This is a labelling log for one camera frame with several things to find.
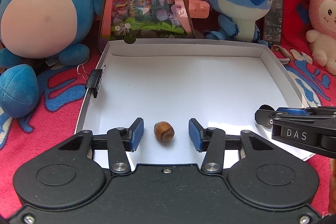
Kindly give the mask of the brown hazelnut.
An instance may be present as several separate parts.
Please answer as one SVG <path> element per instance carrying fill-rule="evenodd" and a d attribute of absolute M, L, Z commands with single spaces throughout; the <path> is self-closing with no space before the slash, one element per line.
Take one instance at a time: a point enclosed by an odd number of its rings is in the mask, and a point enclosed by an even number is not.
<path fill-rule="evenodd" d="M 154 125 L 154 135 L 161 141 L 171 141 L 175 135 L 175 131 L 168 122 L 161 121 Z"/>

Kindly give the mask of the white cardboard box tray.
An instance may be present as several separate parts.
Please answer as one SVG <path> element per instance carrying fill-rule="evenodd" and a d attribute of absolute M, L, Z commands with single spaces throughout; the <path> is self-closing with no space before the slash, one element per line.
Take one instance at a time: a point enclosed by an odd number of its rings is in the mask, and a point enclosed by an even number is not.
<path fill-rule="evenodd" d="M 97 98 L 87 91 L 76 131 L 105 134 L 144 120 L 139 147 L 131 165 L 185 164 L 203 161 L 195 151 L 188 124 L 195 118 L 205 128 L 228 135 L 253 131 L 269 139 L 255 123 L 262 105 L 306 107 L 289 73 L 266 47 L 254 43 L 203 39 L 139 39 L 108 42 L 97 64 L 105 66 Z M 171 141 L 154 135 L 154 125 L 166 121 L 174 129 Z"/>

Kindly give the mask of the black binder clip on rim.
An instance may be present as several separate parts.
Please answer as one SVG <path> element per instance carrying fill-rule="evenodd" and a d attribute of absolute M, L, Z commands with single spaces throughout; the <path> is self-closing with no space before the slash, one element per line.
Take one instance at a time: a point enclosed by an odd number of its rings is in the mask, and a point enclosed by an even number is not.
<path fill-rule="evenodd" d="M 91 92 L 94 98 L 97 98 L 104 71 L 105 66 L 101 69 L 92 69 L 90 74 L 85 70 L 84 64 L 80 64 L 76 68 L 77 74 L 85 80 L 85 89 Z"/>

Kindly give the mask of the black smartphone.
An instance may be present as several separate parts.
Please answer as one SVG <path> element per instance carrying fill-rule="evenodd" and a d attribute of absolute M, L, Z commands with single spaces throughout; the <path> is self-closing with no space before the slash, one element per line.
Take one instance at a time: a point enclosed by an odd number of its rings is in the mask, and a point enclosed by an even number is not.
<path fill-rule="evenodd" d="M 264 17 L 263 39 L 272 45 L 280 45 L 282 35 L 283 0 L 272 0 L 272 6 Z"/>

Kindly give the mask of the pink bunny plush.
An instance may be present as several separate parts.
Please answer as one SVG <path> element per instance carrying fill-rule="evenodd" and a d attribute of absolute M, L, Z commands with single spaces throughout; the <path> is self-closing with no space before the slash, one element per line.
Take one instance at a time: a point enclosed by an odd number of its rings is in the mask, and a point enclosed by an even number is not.
<path fill-rule="evenodd" d="M 310 0 L 312 30 L 306 33 L 313 61 L 335 75 L 335 0 Z"/>

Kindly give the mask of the red cartoon blanket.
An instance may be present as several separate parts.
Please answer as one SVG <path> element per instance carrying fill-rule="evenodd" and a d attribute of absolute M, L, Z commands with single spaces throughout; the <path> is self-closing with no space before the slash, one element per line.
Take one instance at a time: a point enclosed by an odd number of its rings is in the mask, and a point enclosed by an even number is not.
<path fill-rule="evenodd" d="M 311 59 L 305 35 L 310 28 L 301 9 L 310 0 L 284 0 L 281 46 L 290 54 L 285 66 L 312 106 L 335 105 L 335 77 Z M 71 136 L 84 99 L 84 79 L 74 68 L 53 67 L 38 77 L 42 95 L 32 114 L 1 115 L 1 214 L 13 214 L 20 202 L 13 188 L 15 171 L 26 161 Z"/>

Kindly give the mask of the pink triangular diorama box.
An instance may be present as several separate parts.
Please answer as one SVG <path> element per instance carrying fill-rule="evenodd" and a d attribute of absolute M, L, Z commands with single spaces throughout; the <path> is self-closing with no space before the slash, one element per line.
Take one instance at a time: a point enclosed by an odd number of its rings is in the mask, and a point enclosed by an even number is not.
<path fill-rule="evenodd" d="M 105 0 L 98 48 L 109 41 L 132 44 L 140 38 L 194 38 L 193 18 L 209 16 L 203 0 Z"/>

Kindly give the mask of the blue round mouse plush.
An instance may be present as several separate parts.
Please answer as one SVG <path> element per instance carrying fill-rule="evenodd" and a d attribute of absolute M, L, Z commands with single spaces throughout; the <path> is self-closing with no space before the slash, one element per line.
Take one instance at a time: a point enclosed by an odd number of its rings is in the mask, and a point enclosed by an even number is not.
<path fill-rule="evenodd" d="M 56 58 L 76 66 L 89 59 L 82 44 L 104 0 L 1 0 L 1 109 L 11 118 L 34 110 L 39 84 L 26 59 Z"/>

